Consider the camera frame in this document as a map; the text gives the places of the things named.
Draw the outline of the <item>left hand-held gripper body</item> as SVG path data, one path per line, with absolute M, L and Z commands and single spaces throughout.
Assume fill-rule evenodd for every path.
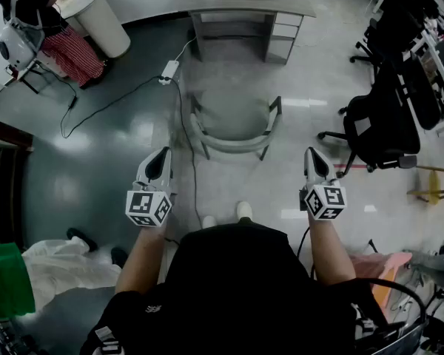
M 135 180 L 127 192 L 125 215 L 137 226 L 162 227 L 172 209 L 170 180 Z

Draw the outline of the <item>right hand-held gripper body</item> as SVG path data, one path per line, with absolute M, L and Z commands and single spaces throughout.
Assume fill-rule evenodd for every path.
M 339 180 L 323 181 L 300 190 L 300 210 L 314 220 L 335 220 L 346 208 L 346 189 Z

